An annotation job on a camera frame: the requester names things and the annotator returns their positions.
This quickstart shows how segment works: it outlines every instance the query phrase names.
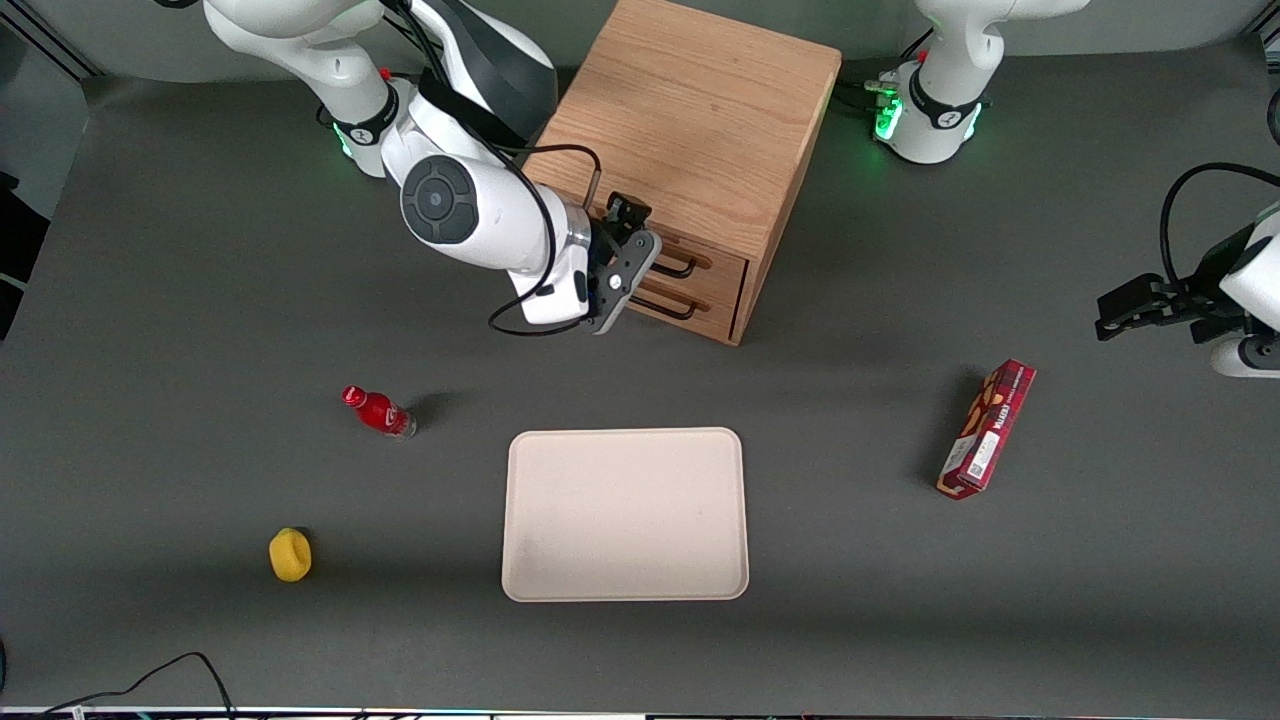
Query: yellow sponge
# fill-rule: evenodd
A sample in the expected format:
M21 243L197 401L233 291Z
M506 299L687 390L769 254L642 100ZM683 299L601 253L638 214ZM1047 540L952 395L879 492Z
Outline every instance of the yellow sponge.
M271 570L285 583L296 583L311 570L311 543L294 528L284 528L271 538Z

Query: drawer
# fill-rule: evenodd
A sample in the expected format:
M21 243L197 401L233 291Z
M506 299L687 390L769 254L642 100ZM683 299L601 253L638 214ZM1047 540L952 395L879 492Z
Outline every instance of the drawer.
M631 307L727 342L733 329L746 261L671 233L659 231L659 234L662 255L636 288Z

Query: metal handle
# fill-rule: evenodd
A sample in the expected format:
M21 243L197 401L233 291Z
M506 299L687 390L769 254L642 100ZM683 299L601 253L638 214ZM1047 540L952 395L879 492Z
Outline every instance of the metal handle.
M677 281L682 281L689 275L694 274L694 270L698 269L698 259L690 258L689 264L685 265L685 269L682 270L668 268L666 265L659 265L657 261L654 261L654 264L650 265L649 269L658 273L659 275L667 275L668 278L676 278Z
M684 313L677 313L675 310L668 310L668 309L663 307L662 305L658 305L657 302L652 302L652 301L645 300L643 297L635 297L635 296L632 296L631 297L631 302L635 302L636 305L639 305L641 307L653 310L654 313L658 313L659 315L666 315L666 316L671 318L672 320L681 320L681 322L692 318L694 313L698 311L698 304L694 302L694 301L691 301L691 300L689 301L689 310L685 310Z

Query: red bottle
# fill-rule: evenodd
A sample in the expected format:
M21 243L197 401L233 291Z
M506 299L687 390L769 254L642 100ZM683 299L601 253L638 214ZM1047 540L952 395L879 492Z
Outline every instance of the red bottle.
M356 386L342 391L342 401L355 407L360 421L396 439L408 439L417 432L417 420L380 392L365 392Z

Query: beige tray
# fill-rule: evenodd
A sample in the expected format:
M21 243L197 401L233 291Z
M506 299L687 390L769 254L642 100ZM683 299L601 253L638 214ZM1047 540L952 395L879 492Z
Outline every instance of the beige tray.
M746 583L733 430L529 432L512 441L502 546L502 589L512 600L733 600Z

